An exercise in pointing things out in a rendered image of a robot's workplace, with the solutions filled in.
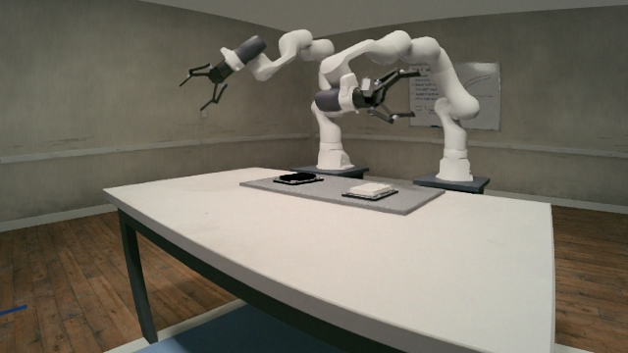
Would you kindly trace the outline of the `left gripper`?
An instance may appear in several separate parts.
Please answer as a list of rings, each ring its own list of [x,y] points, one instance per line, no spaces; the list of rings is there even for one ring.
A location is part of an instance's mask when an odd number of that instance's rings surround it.
[[[371,107],[371,110],[367,111],[371,116],[377,116],[378,118],[388,122],[391,125],[393,124],[393,121],[398,120],[398,118],[415,117],[415,114],[412,111],[392,112],[382,102],[385,101],[386,92],[398,80],[400,80],[401,78],[416,76],[421,76],[417,70],[405,72],[399,67],[396,67],[391,71],[385,73],[384,75],[374,78],[375,85],[373,86],[372,97],[363,97],[360,92],[360,87],[355,87],[352,91],[352,102],[354,106],[358,109]],[[375,108],[379,105],[390,115],[389,117],[375,111]]]

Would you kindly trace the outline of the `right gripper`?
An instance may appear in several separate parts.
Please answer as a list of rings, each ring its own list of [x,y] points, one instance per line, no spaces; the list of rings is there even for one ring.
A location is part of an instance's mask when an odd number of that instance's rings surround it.
[[[193,72],[195,72],[195,71],[202,70],[202,69],[206,69],[206,68],[207,68],[207,69],[210,69],[209,74],[207,74],[207,73],[199,73],[199,74],[198,74],[198,73],[193,73]],[[217,68],[217,69],[216,69],[216,68]],[[217,71],[217,70],[218,70],[218,71]],[[221,96],[222,96],[222,94],[223,94],[223,92],[224,92],[225,88],[228,86],[228,85],[224,82],[224,80],[225,80],[228,76],[230,76],[232,73],[234,73],[234,72],[235,72],[235,71],[233,71],[233,70],[230,68],[230,66],[227,64],[227,62],[225,61],[225,59],[224,59],[222,62],[220,62],[217,66],[215,66],[214,68],[212,68],[212,66],[211,66],[211,64],[210,64],[210,63],[208,63],[208,64],[207,64],[207,65],[205,65],[205,66],[201,66],[201,67],[198,67],[198,68],[190,69],[190,70],[189,70],[189,74],[187,75],[187,79],[186,79],[186,80],[185,80],[185,81],[184,81],[184,82],[180,85],[180,87],[181,87],[184,83],[186,83],[186,82],[187,82],[187,81],[188,81],[188,80],[189,80],[192,76],[208,76],[208,77],[209,77],[209,79],[212,81],[212,83],[215,83],[214,92],[213,92],[213,97],[212,97],[212,99],[211,99],[208,103],[206,103],[206,104],[205,104],[205,105],[204,105],[204,106],[200,109],[200,111],[202,111],[202,110],[203,110],[204,108],[206,108],[209,104],[212,104],[212,105],[213,105],[214,103],[216,103],[216,104],[218,104],[218,103],[219,103],[219,100],[220,100],[220,98],[221,98]],[[222,83],[222,84],[223,84],[223,85],[222,85],[223,87],[222,87],[222,89],[221,89],[221,91],[220,91],[220,93],[219,93],[219,96],[218,96],[217,100],[216,100],[216,99],[215,99],[215,96],[216,96],[216,91],[217,91],[217,86],[218,86],[218,83]]]

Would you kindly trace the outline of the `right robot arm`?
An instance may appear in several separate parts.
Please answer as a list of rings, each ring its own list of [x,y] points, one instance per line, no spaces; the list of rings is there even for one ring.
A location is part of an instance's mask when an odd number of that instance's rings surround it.
[[[246,65],[257,80],[263,81],[289,64],[296,57],[297,52],[302,61],[317,60],[319,62],[319,86],[322,90],[330,88],[320,72],[322,61],[334,56],[335,49],[330,40],[313,41],[311,33],[304,29],[289,32],[283,35],[279,41],[279,49],[283,57],[275,62],[271,62],[263,53],[267,47],[265,41],[260,36],[255,35],[240,44],[236,50],[230,51],[223,47],[221,51],[226,56],[226,62],[233,71],[237,72]],[[335,121],[335,117],[346,116],[349,112],[322,112],[317,108],[315,101],[311,105],[311,111],[318,120],[320,140],[324,142],[320,143],[316,167],[322,170],[345,170],[354,167],[351,163],[349,164],[349,157],[342,150],[340,127]]]

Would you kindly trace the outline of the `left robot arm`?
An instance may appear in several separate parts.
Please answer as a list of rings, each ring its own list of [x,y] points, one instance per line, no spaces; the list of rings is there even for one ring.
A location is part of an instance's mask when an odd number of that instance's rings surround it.
[[[325,59],[320,72],[331,89],[316,93],[318,109],[327,113],[340,110],[359,113],[360,109],[352,102],[352,90],[359,85],[348,62],[363,54],[381,66],[389,66],[400,58],[407,64],[428,63],[437,89],[445,95],[435,104],[436,115],[445,131],[444,158],[441,159],[440,174],[436,177],[473,181],[467,160],[467,132],[460,120],[476,118],[480,112],[479,102],[463,88],[445,50],[432,37],[410,39],[406,32],[397,30],[383,39],[365,40]]]

